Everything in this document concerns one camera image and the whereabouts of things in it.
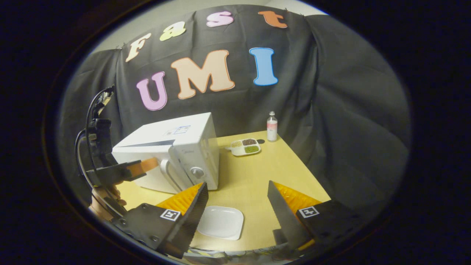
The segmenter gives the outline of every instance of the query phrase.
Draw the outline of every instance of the microwave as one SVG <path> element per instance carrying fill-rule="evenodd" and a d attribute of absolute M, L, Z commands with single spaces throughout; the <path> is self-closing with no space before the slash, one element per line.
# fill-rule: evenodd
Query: microwave
<path fill-rule="evenodd" d="M 113 147 L 118 163 L 156 158 L 158 167 L 133 180 L 138 186 L 178 193 L 206 182 L 219 183 L 219 148 L 211 113 L 146 124 Z"/>

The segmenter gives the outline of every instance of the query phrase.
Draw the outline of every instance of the wooden table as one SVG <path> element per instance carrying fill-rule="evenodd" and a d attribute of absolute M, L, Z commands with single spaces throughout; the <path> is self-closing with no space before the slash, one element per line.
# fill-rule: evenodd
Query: wooden table
<path fill-rule="evenodd" d="M 245 157 L 235 157 L 224 149 L 232 141 L 255 138 L 264 139 L 261 152 Z M 273 180 L 319 201 L 330 200 L 312 173 L 306 168 L 291 148 L 278 137 L 267 141 L 267 132 L 252 132 L 218 138 L 219 186 L 209 191 L 206 206 L 224 206 L 240 210 L 244 215 L 244 226 L 239 240 L 224 240 L 195 233 L 190 246 L 210 250 L 240 251 L 267 248 L 275 245 L 273 230 L 280 225 L 267 197 L 268 181 Z M 173 194 L 149 190 L 133 182 L 117 186 L 121 198 L 127 202 L 126 209 L 141 203 L 156 205 Z"/>

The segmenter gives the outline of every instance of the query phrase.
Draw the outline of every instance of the black fabric backdrop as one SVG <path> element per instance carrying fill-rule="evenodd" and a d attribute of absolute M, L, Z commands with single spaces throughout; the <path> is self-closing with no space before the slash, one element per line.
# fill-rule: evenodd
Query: black fabric backdrop
<path fill-rule="evenodd" d="M 267 24 L 259 11 L 284 17 L 287 28 Z M 229 25 L 208 27 L 206 17 L 232 13 Z M 185 21 L 186 32 L 166 41 L 163 29 Z M 112 120 L 112 142 L 140 126 L 203 112 L 212 112 L 218 137 L 266 129 L 268 112 L 279 120 L 278 134 L 312 171 L 333 199 L 373 217 L 401 180 L 411 144 L 409 109 L 404 89 L 384 58 L 361 36 L 330 16 L 301 16 L 252 5 L 199 10 L 156 23 L 139 54 L 125 62 L 130 44 L 91 54 L 65 91 L 57 126 L 57 148 L 65 176 L 77 195 L 89 203 L 86 183 L 77 177 L 73 143 L 84 128 L 91 99 L 116 84 L 117 93 L 103 116 Z M 274 50 L 278 83 L 257 86 L 255 58 L 250 48 Z M 227 50 L 227 68 L 235 87 L 206 90 L 179 99 L 177 72 L 170 64 L 189 57 L 202 67 L 207 54 Z M 150 111 L 136 84 L 160 71 L 167 103 Z M 152 99 L 155 83 L 148 84 Z"/>

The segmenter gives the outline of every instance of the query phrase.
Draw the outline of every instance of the bottle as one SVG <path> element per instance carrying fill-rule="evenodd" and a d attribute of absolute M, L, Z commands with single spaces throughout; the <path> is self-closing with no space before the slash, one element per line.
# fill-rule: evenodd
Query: bottle
<path fill-rule="evenodd" d="M 278 132 L 278 120 L 275 118 L 275 112 L 270 111 L 270 117 L 267 120 L 267 140 L 276 141 Z"/>

